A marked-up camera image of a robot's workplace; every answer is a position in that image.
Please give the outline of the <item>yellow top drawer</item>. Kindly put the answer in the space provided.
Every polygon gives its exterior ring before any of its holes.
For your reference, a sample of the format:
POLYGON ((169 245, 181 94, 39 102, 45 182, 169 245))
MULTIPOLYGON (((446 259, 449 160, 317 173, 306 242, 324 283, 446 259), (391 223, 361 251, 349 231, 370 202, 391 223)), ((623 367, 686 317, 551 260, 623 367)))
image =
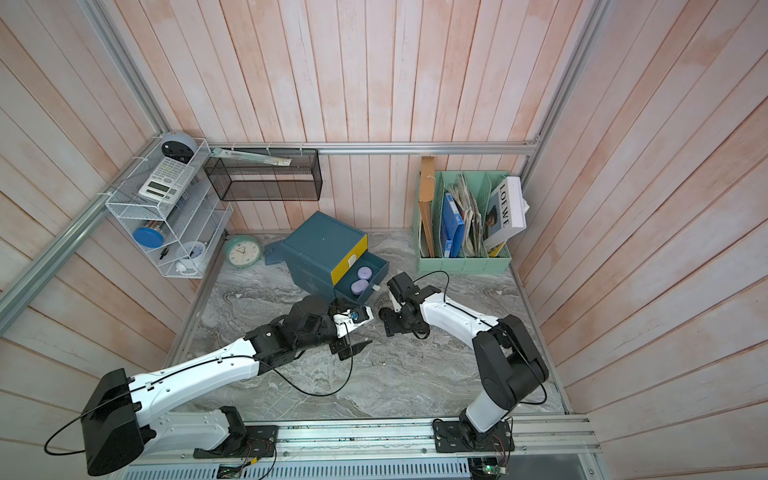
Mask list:
POLYGON ((341 256, 335 261, 333 269, 330 272, 330 278, 333 285, 337 285, 341 279, 347 274, 347 272, 354 266, 354 264, 362 257, 368 250, 368 235, 363 234, 362 237, 354 244, 351 245, 346 242, 341 249, 341 256))

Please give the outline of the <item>teal drawer cabinet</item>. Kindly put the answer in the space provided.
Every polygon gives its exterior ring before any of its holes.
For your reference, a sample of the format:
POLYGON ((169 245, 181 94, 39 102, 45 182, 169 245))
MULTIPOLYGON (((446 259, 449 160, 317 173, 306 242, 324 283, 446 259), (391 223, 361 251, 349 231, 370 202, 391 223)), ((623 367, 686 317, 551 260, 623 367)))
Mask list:
POLYGON ((285 263, 294 283, 326 300, 336 298, 330 278, 342 246, 354 245, 365 232, 322 212, 315 212, 283 240, 285 263))

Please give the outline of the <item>purple earphone case top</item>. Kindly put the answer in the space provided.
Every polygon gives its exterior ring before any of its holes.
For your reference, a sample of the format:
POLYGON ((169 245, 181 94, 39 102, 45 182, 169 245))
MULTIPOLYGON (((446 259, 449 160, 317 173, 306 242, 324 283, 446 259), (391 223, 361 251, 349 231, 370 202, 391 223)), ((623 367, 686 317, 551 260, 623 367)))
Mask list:
POLYGON ((357 270, 357 275, 359 279, 368 281, 372 278, 373 271, 370 267, 363 266, 357 270))

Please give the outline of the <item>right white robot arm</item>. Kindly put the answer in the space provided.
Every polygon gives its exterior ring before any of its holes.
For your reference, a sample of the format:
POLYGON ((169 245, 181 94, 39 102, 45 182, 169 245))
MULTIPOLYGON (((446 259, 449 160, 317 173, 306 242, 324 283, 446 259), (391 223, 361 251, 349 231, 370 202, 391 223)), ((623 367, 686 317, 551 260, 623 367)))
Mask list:
POLYGON ((436 327, 474 352, 482 389, 456 420, 432 421, 436 451, 512 452, 512 422, 507 416, 530 394, 543 390, 549 378, 524 322, 514 315, 497 318, 472 310, 437 287, 417 286, 406 273, 392 277, 387 287, 392 305, 379 311, 387 336, 425 339, 436 327))

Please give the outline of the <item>purple earphone case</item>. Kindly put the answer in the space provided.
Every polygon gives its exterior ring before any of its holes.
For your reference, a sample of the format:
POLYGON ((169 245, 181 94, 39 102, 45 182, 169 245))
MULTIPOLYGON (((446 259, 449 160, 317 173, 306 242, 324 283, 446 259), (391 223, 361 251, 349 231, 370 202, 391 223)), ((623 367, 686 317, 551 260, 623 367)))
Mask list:
POLYGON ((368 281, 372 278, 373 271, 370 267, 363 266, 357 270, 357 275, 359 279, 368 281))
POLYGON ((350 286, 353 295, 360 296, 369 287, 369 281, 358 279, 350 286))

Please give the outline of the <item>teal drawer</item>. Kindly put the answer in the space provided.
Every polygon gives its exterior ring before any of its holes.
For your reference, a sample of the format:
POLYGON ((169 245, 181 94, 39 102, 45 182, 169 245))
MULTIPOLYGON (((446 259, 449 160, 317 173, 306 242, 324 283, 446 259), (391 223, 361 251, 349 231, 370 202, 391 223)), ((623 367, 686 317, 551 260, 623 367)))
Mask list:
POLYGON ((368 251, 353 264, 334 287, 339 299, 364 305, 389 271, 389 262, 368 251))

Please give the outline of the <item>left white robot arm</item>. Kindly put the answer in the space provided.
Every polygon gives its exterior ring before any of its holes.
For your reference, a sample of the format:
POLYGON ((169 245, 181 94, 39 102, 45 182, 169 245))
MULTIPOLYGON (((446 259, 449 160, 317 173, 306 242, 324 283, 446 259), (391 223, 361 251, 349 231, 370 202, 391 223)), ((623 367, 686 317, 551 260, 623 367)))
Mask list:
POLYGON ((144 454, 191 449, 197 458, 232 458, 255 452, 256 435, 234 406, 178 413, 176 407, 213 390, 276 371, 309 349, 326 345, 341 360, 364 343, 349 334, 370 323, 371 309, 343 299, 310 295, 286 315, 206 355, 159 371, 105 374, 76 418, 91 476, 113 473, 144 454))

